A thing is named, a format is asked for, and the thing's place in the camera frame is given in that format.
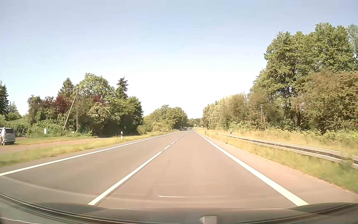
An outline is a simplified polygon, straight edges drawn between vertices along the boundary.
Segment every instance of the parked car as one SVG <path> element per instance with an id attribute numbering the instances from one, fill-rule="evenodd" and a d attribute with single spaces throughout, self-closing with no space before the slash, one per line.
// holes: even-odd
<path id="1" fill-rule="evenodd" d="M 16 135 L 13 129 L 5 128 L 5 144 L 13 144 L 16 141 Z"/>

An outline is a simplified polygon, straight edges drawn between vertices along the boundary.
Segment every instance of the minivan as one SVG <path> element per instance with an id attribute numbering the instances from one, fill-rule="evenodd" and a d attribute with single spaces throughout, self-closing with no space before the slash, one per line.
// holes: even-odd
<path id="1" fill-rule="evenodd" d="M 5 128 L 5 144 L 13 144 L 16 141 L 16 135 L 13 129 Z"/>

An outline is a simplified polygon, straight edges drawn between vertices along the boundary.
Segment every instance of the sky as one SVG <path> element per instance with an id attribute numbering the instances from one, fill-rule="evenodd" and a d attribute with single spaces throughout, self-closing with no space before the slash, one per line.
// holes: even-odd
<path id="1" fill-rule="evenodd" d="M 164 104 L 189 118 L 248 92 L 280 31 L 358 26 L 358 1 L 0 0 L 0 80 L 21 114 L 85 73 L 128 80 L 144 114 Z"/>

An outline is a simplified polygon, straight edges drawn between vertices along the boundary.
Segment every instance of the asphalt road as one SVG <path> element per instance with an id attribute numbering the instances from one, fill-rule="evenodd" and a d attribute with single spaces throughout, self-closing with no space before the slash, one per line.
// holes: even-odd
<path id="1" fill-rule="evenodd" d="M 289 208 L 358 202 L 352 192 L 207 140 L 194 130 L 99 150 L 1 167 L 4 173 L 69 158 L 1 175 L 0 193 L 32 203 L 74 202 L 106 208 Z"/>

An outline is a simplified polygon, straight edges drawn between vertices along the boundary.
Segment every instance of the grass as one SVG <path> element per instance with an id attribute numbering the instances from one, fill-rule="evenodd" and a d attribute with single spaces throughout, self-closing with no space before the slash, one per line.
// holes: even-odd
<path id="1" fill-rule="evenodd" d="M 62 154 L 67 154 L 67 153 L 72 153 L 82 150 L 90 150 L 98 147 L 119 144 L 127 141 L 150 138 L 153 136 L 164 135 L 168 133 L 170 132 L 153 132 L 146 135 L 123 137 L 122 140 L 121 138 L 100 138 L 97 141 L 92 141 L 89 143 L 56 145 L 56 146 L 49 146 L 49 147 L 40 147 L 40 148 L 20 151 L 20 152 L 4 153 L 4 154 L 0 154 L 0 167 L 13 165 L 16 163 L 24 163 L 36 159 L 55 157 L 57 155 L 62 155 Z"/>
<path id="2" fill-rule="evenodd" d="M 208 130 L 208 132 L 216 132 L 222 134 L 230 134 L 224 130 Z M 311 132 L 296 132 L 296 131 L 282 131 L 282 130 L 266 130 L 266 131 L 245 131 L 232 132 L 232 135 L 255 138 L 261 140 L 279 141 L 292 143 L 297 145 L 307 145 L 319 147 L 329 150 L 342 152 L 346 155 L 358 156 L 358 136 L 350 136 L 346 140 L 337 138 L 332 140 L 324 135 L 316 135 Z"/>
<path id="3" fill-rule="evenodd" d="M 55 141 L 71 141 L 77 139 L 86 139 L 93 138 L 90 136 L 82 135 L 80 137 L 66 137 L 66 136 L 57 136 L 57 137 L 38 137 L 38 138 L 16 138 L 15 145 L 32 145 L 32 144 L 40 144 L 40 143 L 48 143 Z"/>
<path id="4" fill-rule="evenodd" d="M 38 138 L 16 138 L 15 144 L 18 145 L 32 145 L 40 144 L 54 141 L 71 141 L 77 139 L 93 138 L 91 136 L 80 136 L 80 137 L 66 137 L 66 136 L 57 136 L 57 137 L 38 137 Z"/>
<path id="5" fill-rule="evenodd" d="M 247 150 L 263 158 L 300 170 L 308 175 L 358 193 L 358 170 L 353 169 L 351 164 L 339 164 L 329 160 L 286 150 L 255 145 L 239 139 L 213 134 L 213 132 L 216 131 L 212 130 L 197 131 L 200 134 L 210 136 L 227 144 L 236 146 L 237 148 Z"/>

